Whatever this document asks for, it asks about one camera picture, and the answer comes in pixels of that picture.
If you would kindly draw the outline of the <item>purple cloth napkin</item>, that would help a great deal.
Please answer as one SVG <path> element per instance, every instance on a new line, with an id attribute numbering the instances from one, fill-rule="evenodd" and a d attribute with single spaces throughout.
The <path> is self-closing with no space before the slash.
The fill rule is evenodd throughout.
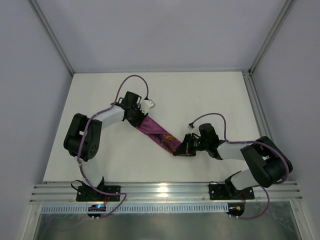
<path id="1" fill-rule="evenodd" d="M 173 149 L 173 152 L 180 146 L 182 143 L 180 140 L 176 138 L 174 141 L 167 140 L 164 135 L 172 135 L 167 130 L 165 130 L 162 126 L 160 126 L 156 121 L 154 121 L 151 117 L 147 116 L 140 127 L 137 127 L 137 129 L 145 134 L 147 137 L 149 137 L 153 142 L 155 142 L 158 146 L 161 146 L 160 141 L 156 137 L 156 135 L 161 135 L 162 139 L 165 140 L 171 148 Z"/>

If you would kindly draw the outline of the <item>gold fork black handle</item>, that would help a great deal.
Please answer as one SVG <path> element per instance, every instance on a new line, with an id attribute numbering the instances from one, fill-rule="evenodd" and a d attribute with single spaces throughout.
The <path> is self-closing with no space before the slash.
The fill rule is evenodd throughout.
<path id="1" fill-rule="evenodd" d="M 172 135 L 168 135 L 168 134 L 165 134 L 164 137 L 168 140 L 168 141 L 175 141 L 176 138 Z"/>

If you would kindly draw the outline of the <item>gold knife black handle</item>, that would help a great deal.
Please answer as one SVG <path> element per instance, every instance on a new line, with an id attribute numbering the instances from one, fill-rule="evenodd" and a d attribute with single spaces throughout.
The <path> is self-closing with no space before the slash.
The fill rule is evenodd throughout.
<path id="1" fill-rule="evenodd" d="M 155 136 L 157 137 L 157 139 L 161 143 L 161 147 L 163 149 L 165 149 L 169 153 L 173 153 L 173 149 L 171 148 L 170 144 L 168 142 L 166 142 L 165 140 L 163 140 L 163 138 L 161 137 L 160 134 L 156 134 Z"/>

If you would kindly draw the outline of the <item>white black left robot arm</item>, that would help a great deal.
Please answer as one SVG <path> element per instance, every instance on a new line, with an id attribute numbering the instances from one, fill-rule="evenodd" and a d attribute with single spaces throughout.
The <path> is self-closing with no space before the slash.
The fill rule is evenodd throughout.
<path id="1" fill-rule="evenodd" d="M 96 159 L 102 130 L 123 121 L 128 121 L 137 128 L 154 106 L 155 103 L 151 99 L 142 99 L 136 93 L 128 91 L 124 97 L 105 110 L 93 115 L 77 113 L 73 116 L 63 147 L 76 158 L 86 186 L 97 190 L 104 181 Z"/>

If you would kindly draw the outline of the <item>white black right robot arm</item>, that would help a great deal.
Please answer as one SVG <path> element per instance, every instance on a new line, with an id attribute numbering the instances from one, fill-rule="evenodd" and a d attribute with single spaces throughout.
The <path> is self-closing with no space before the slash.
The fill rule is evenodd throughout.
<path id="1" fill-rule="evenodd" d="M 238 199 L 252 187 L 268 188 L 286 180 L 293 171 L 289 159 L 267 136 L 255 141 L 230 142 L 219 139 L 210 123 L 198 127 L 200 135 L 188 133 L 183 142 L 173 151 L 174 156 L 194 157 L 199 151 L 206 151 L 217 160 L 242 160 L 248 169 L 229 176 L 222 184 L 222 193 L 227 199 Z"/>

